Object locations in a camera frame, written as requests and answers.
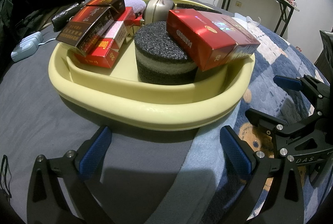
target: blue gripper pad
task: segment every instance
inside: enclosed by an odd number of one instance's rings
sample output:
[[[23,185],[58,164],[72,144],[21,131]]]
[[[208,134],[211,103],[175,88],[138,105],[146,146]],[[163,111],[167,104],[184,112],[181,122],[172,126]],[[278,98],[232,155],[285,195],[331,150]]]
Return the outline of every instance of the blue gripper pad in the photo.
[[[256,164],[249,144],[241,140],[230,126],[221,128],[220,142],[239,177],[248,180]]]
[[[93,176],[111,140],[112,131],[107,126],[102,126],[91,139],[80,146],[75,158],[75,166],[82,180],[88,180]]]
[[[274,76],[273,82],[283,89],[290,89],[293,91],[301,91],[303,89],[303,85],[300,80],[290,77]]]

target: black jacket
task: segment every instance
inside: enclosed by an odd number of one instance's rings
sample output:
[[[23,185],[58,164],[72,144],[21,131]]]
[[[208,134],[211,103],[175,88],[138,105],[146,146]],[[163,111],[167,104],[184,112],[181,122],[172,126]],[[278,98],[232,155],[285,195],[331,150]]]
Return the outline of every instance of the black jacket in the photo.
[[[84,0],[0,0],[0,77],[11,52],[24,37],[36,32],[40,20],[55,7]]]

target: gray sponge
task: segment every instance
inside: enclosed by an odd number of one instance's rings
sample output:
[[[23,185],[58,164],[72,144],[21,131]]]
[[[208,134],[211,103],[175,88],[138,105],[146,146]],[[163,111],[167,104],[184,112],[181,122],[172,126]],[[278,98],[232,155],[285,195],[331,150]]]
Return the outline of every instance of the gray sponge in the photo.
[[[167,23],[142,27],[134,36],[135,56],[141,81],[159,85],[194,82],[197,66],[166,31]]]

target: red cigarette pack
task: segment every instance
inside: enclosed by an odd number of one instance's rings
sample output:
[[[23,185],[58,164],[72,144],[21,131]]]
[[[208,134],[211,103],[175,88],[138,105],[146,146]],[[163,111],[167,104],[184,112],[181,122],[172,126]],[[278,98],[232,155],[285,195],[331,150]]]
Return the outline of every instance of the red cigarette pack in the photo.
[[[110,24],[125,10],[124,0],[91,0],[65,25],[57,40],[86,55]]]
[[[227,15],[170,10],[166,29],[202,71],[252,55],[260,42]]]
[[[125,11],[111,24],[99,38],[96,46],[85,57],[79,54],[74,55],[81,63],[112,68],[124,40],[133,38],[134,19],[133,8],[126,7]]]

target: blue bedsheet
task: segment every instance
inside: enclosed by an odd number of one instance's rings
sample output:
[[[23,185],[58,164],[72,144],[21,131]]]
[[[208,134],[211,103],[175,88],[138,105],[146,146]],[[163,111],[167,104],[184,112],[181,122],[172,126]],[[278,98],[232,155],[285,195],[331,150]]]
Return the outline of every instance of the blue bedsheet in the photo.
[[[258,133],[245,116],[249,108],[283,119],[288,124],[313,113],[313,106],[297,91],[283,90],[273,82],[275,75],[296,78],[304,74],[328,84],[317,68],[288,42],[269,29],[249,24],[249,31],[260,41],[255,52],[255,66],[248,89],[236,108],[226,117],[201,127],[169,192],[145,222],[215,224],[228,211],[244,188],[220,144],[219,130],[230,125],[254,151],[273,155],[270,137]],[[324,193],[332,182],[328,175],[323,184],[313,188],[307,168],[299,168],[304,192],[304,223],[316,212]],[[250,218],[256,216],[267,196],[272,178]]]
[[[234,131],[242,140],[246,140],[254,151],[261,150],[272,155],[272,143],[266,135],[260,134],[245,117],[249,108],[275,116],[292,124],[313,113],[313,106],[301,92],[283,90],[273,83],[275,75],[289,76],[292,78],[303,77],[304,74],[313,76],[328,84],[317,68],[296,48],[286,42],[271,30],[260,25],[258,28],[251,26],[252,33],[260,40],[261,45],[255,52],[255,66],[249,88],[244,94],[239,107],[239,112],[234,126]],[[203,216],[203,223],[216,223],[231,205],[231,196],[237,195],[243,188],[243,182],[234,174],[231,163],[224,169],[216,193]],[[304,192],[304,223],[306,223],[317,210],[320,200],[327,185],[324,183],[313,188],[310,185],[306,167],[300,167],[301,182]],[[260,211],[267,196],[272,179],[268,179],[252,216]]]

